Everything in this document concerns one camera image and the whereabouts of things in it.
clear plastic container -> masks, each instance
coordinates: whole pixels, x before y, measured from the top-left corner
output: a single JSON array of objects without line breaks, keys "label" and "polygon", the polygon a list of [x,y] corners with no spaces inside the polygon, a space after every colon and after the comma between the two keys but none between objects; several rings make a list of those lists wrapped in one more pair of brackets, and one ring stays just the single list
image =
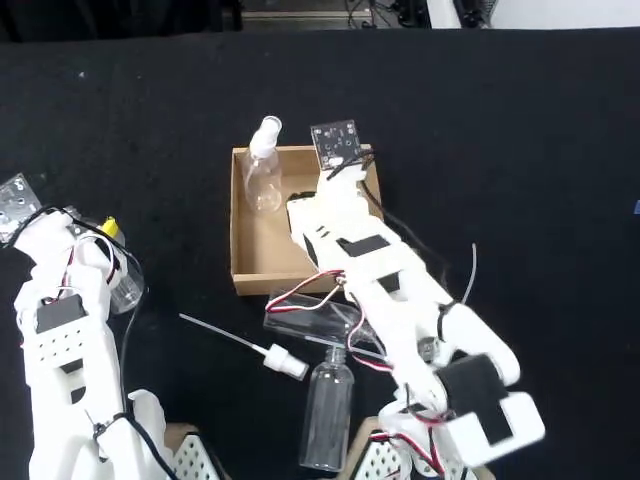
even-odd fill
[{"label": "clear plastic container", "polygon": [[353,373],[345,351],[332,347],[311,374],[300,448],[300,465],[340,472],[347,459]]},{"label": "clear plastic container", "polygon": [[144,291],[144,278],[137,267],[128,259],[127,273],[111,290],[111,312],[119,315],[135,307]]},{"label": "clear plastic container", "polygon": [[277,117],[265,117],[242,158],[245,197],[256,213],[275,212],[282,204],[282,169],[276,150],[281,128]]}]

black fabric surface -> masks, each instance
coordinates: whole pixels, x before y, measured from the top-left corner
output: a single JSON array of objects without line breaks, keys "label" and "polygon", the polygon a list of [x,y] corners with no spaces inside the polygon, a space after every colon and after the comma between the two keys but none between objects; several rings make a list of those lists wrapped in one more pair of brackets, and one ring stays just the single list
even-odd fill
[{"label": "black fabric surface", "polygon": [[[213,35],[0,47],[0,179],[113,214],[152,294],[129,388],[198,425],[229,473],[296,466],[305,383],[179,320],[268,346],[261,300],[229,278],[229,157],[262,116],[281,144],[353,118],[378,150],[385,204],[455,266],[462,295],[513,348],[546,439],[490,465],[499,478],[632,478],[640,439],[640,30]],[[30,262],[0,253],[0,472],[26,478],[29,393],[12,302]],[[124,319],[112,322],[120,338]],[[278,338],[312,364],[322,349]],[[354,429],[391,397],[352,365]]]}]

spray bottle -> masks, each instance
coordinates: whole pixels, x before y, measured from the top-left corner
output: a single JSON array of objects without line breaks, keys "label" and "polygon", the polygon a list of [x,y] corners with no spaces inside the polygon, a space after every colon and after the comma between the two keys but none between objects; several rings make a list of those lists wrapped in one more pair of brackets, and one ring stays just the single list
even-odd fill
[{"label": "spray bottle", "polygon": [[281,128],[278,117],[265,117],[242,159],[245,197],[256,213],[275,212],[282,203],[282,170],[276,150]]}]

circuit board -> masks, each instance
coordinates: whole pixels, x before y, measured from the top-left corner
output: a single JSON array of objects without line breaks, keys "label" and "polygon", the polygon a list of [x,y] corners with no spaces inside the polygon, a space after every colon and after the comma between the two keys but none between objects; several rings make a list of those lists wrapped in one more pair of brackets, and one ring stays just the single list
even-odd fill
[{"label": "circuit board", "polygon": [[[311,137],[321,170],[333,170],[361,151],[356,122],[353,120],[314,125],[311,127]],[[362,163],[362,160],[358,160],[354,165],[359,163]]]}]

red and white wire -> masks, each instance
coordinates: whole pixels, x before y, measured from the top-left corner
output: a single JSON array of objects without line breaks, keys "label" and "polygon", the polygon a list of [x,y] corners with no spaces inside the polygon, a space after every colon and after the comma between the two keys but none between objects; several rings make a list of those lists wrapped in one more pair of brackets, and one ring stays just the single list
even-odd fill
[{"label": "red and white wire", "polygon": [[329,299],[336,294],[336,292],[340,289],[340,285],[337,285],[336,288],[334,288],[329,295],[327,295],[322,302],[320,302],[320,304],[318,305],[314,305],[312,307],[304,307],[302,305],[287,305],[286,307],[276,307],[276,305],[278,305],[279,303],[282,303],[283,301],[285,301],[287,298],[289,298],[291,295],[293,295],[294,293],[296,293],[298,290],[300,290],[303,287],[306,287],[307,285],[309,285],[310,283],[316,281],[319,278],[325,277],[327,275],[340,275],[344,273],[344,270],[327,270],[324,272],[318,272],[315,275],[310,276],[309,278],[307,278],[306,280],[303,280],[302,282],[300,282],[298,285],[296,285],[295,287],[293,287],[291,290],[289,290],[288,292],[283,293],[282,295],[270,300],[267,305],[265,305],[264,309],[267,312],[278,312],[278,313],[283,313],[283,312],[293,312],[293,311],[297,311],[297,310],[316,310],[320,307],[322,307],[323,305],[325,305]]},{"label": "red and white wire", "polygon": [[74,248],[77,249],[87,239],[92,239],[94,243],[96,240],[100,240],[105,243],[105,245],[107,246],[107,249],[109,250],[109,273],[105,278],[105,281],[107,282],[107,285],[108,285],[109,283],[111,283],[111,280],[113,280],[113,276],[116,273],[116,252],[114,250],[113,243],[111,243],[107,238],[105,238],[102,235],[98,235],[96,233],[85,233],[76,240]]},{"label": "red and white wire", "polygon": [[374,433],[370,435],[369,438],[375,442],[385,442],[388,440],[402,440],[407,445],[409,445],[420,457],[422,457],[425,460],[425,462],[427,462],[427,464],[433,470],[435,470],[436,473],[438,473],[438,475],[444,475],[444,470],[442,469],[442,465],[440,465],[440,462],[437,459],[434,461],[431,455],[428,454],[426,450],[418,444],[418,442],[416,442],[413,438],[411,438],[406,433],[398,432],[393,435],[390,435],[386,432]]},{"label": "red and white wire", "polygon": [[322,299],[321,302],[319,302],[319,303],[317,303],[315,305],[312,305],[310,307],[306,307],[306,306],[303,306],[303,305],[287,305],[287,306],[284,306],[284,307],[277,307],[277,306],[269,307],[267,305],[267,312],[271,312],[271,313],[286,313],[286,312],[297,312],[297,311],[300,311],[300,310],[304,310],[304,311],[307,311],[307,312],[312,311],[312,310],[318,310],[319,308],[324,307],[327,304],[327,302],[329,300],[331,300],[331,297],[333,297],[336,293],[338,293],[338,290],[340,290],[341,288],[342,288],[342,285],[336,285],[336,287],[333,290],[331,290],[329,292],[329,294]]},{"label": "red and white wire", "polygon": [[358,323],[356,323],[356,325],[351,329],[351,331],[347,335],[347,351],[351,353],[351,356],[356,362],[362,365],[365,365],[375,370],[376,372],[389,373],[393,370],[393,368],[390,365],[387,365],[385,363],[372,362],[371,360],[365,360],[364,358],[360,358],[358,355],[356,355],[353,352],[353,345],[352,345],[353,336],[356,334],[358,330],[362,328],[362,326],[364,325],[364,322],[366,321],[366,315],[364,313],[364,310],[360,306],[360,303],[358,302],[358,300],[356,300],[356,304],[358,305],[358,308],[360,308],[360,320],[358,320]]}]

